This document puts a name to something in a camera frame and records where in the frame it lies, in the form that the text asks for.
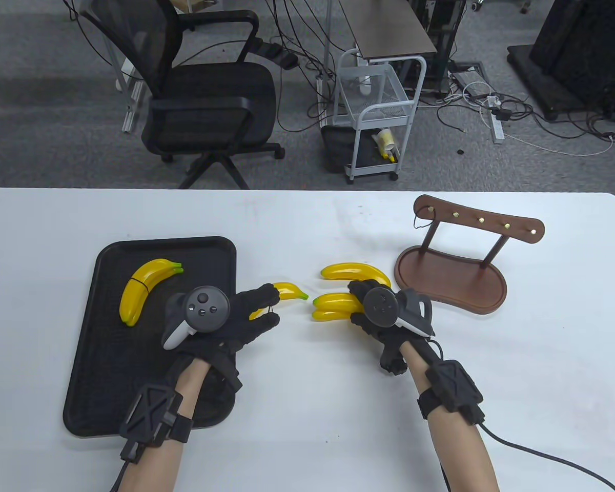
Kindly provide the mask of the person's left hand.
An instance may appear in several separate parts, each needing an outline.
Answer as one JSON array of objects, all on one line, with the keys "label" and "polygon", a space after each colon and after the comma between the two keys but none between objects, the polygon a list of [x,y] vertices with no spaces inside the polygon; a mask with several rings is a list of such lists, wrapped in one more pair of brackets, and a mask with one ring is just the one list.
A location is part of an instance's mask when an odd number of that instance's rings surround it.
[{"label": "person's left hand", "polygon": [[271,283],[240,292],[231,298],[231,313],[221,328],[186,338],[175,352],[200,359],[223,372],[225,367],[233,367],[233,354],[279,324],[275,312],[250,319],[256,310],[268,309],[279,301],[279,291]]}]

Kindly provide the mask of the person's right hand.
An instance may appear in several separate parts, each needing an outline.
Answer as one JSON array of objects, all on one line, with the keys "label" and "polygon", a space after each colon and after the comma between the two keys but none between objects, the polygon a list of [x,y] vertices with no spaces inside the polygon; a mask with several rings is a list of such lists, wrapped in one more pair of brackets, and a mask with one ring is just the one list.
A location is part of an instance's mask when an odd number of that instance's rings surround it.
[{"label": "person's right hand", "polygon": [[363,307],[363,312],[351,314],[351,322],[383,345],[382,368],[399,373],[400,347],[405,342],[425,355],[427,362],[434,360],[435,353],[427,344],[435,335],[429,296],[414,289],[395,293],[372,279],[350,281],[348,290]]}]

